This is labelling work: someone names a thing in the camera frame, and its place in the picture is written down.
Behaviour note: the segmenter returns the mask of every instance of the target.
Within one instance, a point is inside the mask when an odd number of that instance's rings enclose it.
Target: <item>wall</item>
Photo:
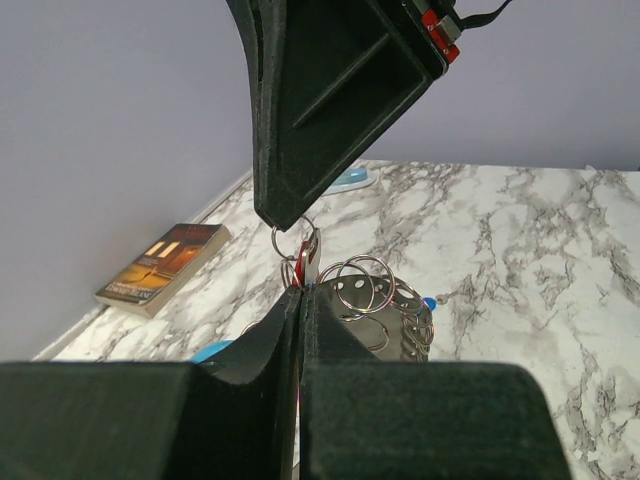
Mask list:
[[[251,167],[246,64],[222,0],[0,0],[0,360]]]
[[[365,157],[635,170],[639,24],[637,0],[516,0]]]

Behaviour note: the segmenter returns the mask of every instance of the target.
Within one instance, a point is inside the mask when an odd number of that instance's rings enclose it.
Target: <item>brown book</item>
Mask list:
[[[153,318],[230,237],[224,225],[179,223],[95,297],[107,305]]]

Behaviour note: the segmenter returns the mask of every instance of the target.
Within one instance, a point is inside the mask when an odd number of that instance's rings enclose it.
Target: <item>gray marble vein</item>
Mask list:
[[[522,365],[574,477],[640,478],[640,173],[366,162],[379,181],[323,197],[322,266],[379,256],[437,297],[433,360]],[[282,292],[245,184],[207,223],[233,240],[153,320],[107,309],[60,360],[183,360],[236,338]],[[279,235],[294,253],[305,225]]]

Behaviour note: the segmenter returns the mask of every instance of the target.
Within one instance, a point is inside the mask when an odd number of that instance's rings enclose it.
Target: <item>blue object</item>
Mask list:
[[[433,298],[431,297],[424,297],[424,303],[427,304],[427,307],[429,307],[429,310],[431,310],[432,312],[436,309],[436,307],[438,306],[438,302],[436,302]]]
[[[366,168],[348,168],[336,179],[335,182],[333,182],[333,185],[351,185],[353,183],[364,182],[367,178],[368,174]]]
[[[202,350],[196,353],[193,357],[191,357],[191,360],[189,361],[192,363],[202,363],[207,358],[215,355],[216,353],[221,352],[232,343],[233,343],[233,340],[223,340],[222,342],[212,343],[208,347],[204,347]]]

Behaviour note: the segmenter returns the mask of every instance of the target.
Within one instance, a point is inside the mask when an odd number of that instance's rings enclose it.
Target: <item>marble surface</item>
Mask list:
[[[367,162],[323,197],[322,265],[369,253],[424,295],[432,360],[527,368],[579,480],[640,478],[640,173]],[[207,223],[234,238],[156,316],[101,312],[58,360],[184,360],[236,338],[281,294],[251,184]],[[279,235],[293,253],[304,225]]]

